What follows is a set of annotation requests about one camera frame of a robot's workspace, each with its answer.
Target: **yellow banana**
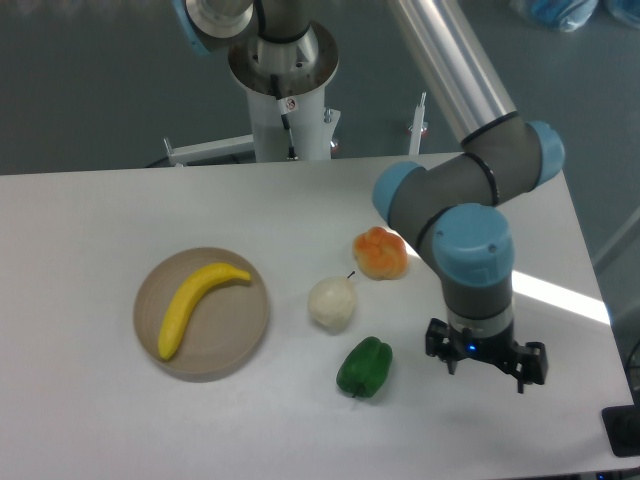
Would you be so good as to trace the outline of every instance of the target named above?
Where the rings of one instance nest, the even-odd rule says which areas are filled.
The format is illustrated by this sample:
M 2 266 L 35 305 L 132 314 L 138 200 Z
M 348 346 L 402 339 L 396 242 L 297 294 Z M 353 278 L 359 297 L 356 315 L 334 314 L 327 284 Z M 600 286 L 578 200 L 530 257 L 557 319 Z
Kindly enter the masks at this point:
M 208 290 L 229 280 L 251 280 L 251 274 L 228 263 L 212 263 L 193 272 L 173 296 L 162 321 L 158 353 L 169 360 L 178 349 L 191 312 Z

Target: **bell pepper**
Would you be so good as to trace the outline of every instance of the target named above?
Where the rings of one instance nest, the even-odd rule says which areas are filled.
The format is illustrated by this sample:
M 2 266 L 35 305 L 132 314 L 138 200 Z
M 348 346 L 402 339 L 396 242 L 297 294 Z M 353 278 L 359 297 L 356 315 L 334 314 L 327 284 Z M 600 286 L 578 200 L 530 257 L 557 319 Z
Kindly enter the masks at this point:
M 338 387 L 352 397 L 371 398 L 389 374 L 393 352 L 379 338 L 367 337 L 354 348 L 338 371 Z
M 404 240 L 382 227 L 373 227 L 353 241 L 360 270 L 374 280 L 400 278 L 409 266 Z

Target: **blue joint cap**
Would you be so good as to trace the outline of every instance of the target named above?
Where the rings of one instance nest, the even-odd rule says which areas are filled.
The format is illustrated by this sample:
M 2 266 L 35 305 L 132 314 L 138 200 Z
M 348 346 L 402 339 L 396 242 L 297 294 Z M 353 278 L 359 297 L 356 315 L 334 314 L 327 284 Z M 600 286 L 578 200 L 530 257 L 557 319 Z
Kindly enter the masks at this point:
M 542 167 L 540 178 L 536 187 L 555 177 L 562 167 L 564 167 L 564 145 L 558 132 L 544 122 L 529 122 L 529 125 L 536 131 L 540 139 L 540 149 L 542 151 Z
M 398 162 L 387 168 L 378 177 L 373 187 L 373 205 L 384 221 L 389 223 L 389 212 L 391 203 L 396 196 L 396 191 L 404 179 L 416 168 L 424 168 L 416 162 Z
M 204 57 L 205 55 L 210 55 L 211 52 L 205 48 L 202 44 L 198 35 L 196 34 L 191 22 L 189 21 L 189 17 L 187 17 L 187 9 L 185 7 L 183 0 L 173 0 L 173 9 L 176 11 L 176 16 L 180 21 L 180 26 L 182 27 L 182 31 L 184 32 L 189 45 L 191 45 L 191 49 L 199 56 Z
M 494 208 L 458 205 L 447 210 L 433 228 L 436 264 L 453 281 L 467 287 L 490 287 L 513 270 L 509 224 Z

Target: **round wooden plate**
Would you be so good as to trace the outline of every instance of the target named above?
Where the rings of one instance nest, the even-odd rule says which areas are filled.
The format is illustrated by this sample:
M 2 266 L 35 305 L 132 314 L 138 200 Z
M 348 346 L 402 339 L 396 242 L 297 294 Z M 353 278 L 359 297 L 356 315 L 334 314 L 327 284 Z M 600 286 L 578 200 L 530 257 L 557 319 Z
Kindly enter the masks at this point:
M 250 284 L 224 283 L 206 293 L 191 314 L 178 351 L 162 360 L 158 335 L 173 295 L 190 274 L 216 262 L 250 272 Z M 147 353 L 164 370 L 189 381 L 230 373 L 258 344 L 268 317 L 267 290 L 258 271 L 220 248 L 186 250 L 163 261 L 142 283 L 133 310 L 136 335 Z

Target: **green bell pepper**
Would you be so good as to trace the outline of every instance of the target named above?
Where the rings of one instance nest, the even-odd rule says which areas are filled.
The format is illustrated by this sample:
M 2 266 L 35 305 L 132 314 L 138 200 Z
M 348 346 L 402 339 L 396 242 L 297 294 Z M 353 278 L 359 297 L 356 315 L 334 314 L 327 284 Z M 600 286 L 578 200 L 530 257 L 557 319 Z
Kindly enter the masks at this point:
M 336 383 L 353 397 L 371 398 L 387 379 L 392 358 L 389 345 L 379 338 L 367 337 L 347 356 Z

